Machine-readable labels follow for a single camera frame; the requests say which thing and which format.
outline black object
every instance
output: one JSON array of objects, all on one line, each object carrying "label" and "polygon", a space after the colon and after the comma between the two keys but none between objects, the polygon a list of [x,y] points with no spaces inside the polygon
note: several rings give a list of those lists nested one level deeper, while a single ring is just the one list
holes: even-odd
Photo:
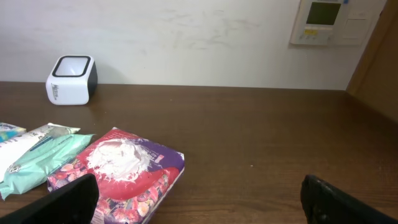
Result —
[{"label": "black object", "polygon": [[87,89],[89,97],[93,96],[94,91],[97,88],[97,84],[98,84],[97,67],[95,66],[94,62],[93,67],[91,68],[90,75],[88,76],[87,80]]},{"label": "black object", "polygon": [[90,224],[99,197],[93,174],[70,182],[5,217],[2,224]]},{"label": "black object", "polygon": [[308,224],[398,224],[313,175],[307,175],[303,181],[301,203]]}]

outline display screen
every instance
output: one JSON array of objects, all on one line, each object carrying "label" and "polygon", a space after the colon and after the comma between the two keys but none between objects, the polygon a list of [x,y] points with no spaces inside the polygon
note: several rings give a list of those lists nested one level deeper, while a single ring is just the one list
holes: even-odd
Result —
[{"label": "display screen", "polygon": [[313,2],[307,24],[334,25],[341,4]]}]

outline plastic wrapper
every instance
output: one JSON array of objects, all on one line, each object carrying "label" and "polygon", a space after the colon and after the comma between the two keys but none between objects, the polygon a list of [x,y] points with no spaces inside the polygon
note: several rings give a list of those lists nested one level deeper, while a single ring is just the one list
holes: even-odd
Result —
[{"label": "plastic wrapper", "polygon": [[43,184],[47,176],[81,152],[92,135],[68,134],[52,138],[26,152],[8,168],[0,183],[3,200],[10,194],[23,194]]},{"label": "plastic wrapper", "polygon": [[141,224],[149,221],[184,167],[182,153],[113,129],[48,176],[48,183],[58,189],[92,173],[99,199],[91,223]]},{"label": "plastic wrapper", "polygon": [[25,128],[0,122],[0,142],[7,141],[18,134],[23,134],[25,132]]},{"label": "plastic wrapper", "polygon": [[79,130],[80,128],[69,128],[49,123],[28,133],[0,142],[0,182],[3,181],[7,169],[32,147],[43,144],[54,136],[73,134]]}]

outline wooden door frame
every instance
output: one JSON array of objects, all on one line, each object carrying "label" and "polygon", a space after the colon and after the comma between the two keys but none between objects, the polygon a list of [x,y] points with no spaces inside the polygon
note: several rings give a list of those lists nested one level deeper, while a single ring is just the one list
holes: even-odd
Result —
[{"label": "wooden door frame", "polygon": [[363,80],[366,78],[366,74],[373,64],[373,61],[377,55],[377,51],[383,43],[395,16],[398,16],[398,0],[388,0],[384,6],[376,27],[373,30],[368,45],[362,54],[361,60],[359,61],[356,70],[348,83],[346,91],[349,94],[355,96],[358,90],[361,88]]}]

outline snack wrapper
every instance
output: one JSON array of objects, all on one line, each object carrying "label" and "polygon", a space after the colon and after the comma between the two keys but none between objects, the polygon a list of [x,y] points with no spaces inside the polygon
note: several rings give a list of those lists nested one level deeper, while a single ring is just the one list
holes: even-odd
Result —
[{"label": "snack wrapper", "polygon": [[7,141],[18,134],[23,134],[25,132],[25,128],[0,122],[0,142]]},{"label": "snack wrapper", "polygon": [[[104,145],[118,147],[139,147],[145,152],[136,155],[144,165],[145,170],[137,175],[120,174],[105,175],[98,170],[107,171],[106,162],[94,166],[91,164],[98,150],[103,150]],[[88,146],[84,151],[65,164],[61,169],[47,177],[49,190],[58,189],[69,182],[91,173],[96,176],[99,199],[92,224],[120,224],[120,223],[147,223],[155,209],[167,195],[176,180],[184,171],[184,156],[168,147],[140,138],[120,129],[112,129],[102,138]]]},{"label": "snack wrapper", "polygon": [[7,169],[28,150],[45,143],[54,136],[73,134],[79,130],[80,128],[70,128],[49,123],[7,141],[0,142],[0,182],[3,181]]},{"label": "snack wrapper", "polygon": [[92,135],[68,134],[47,140],[27,151],[8,168],[0,183],[3,200],[10,194],[23,194],[47,180],[47,175],[76,157]]}]

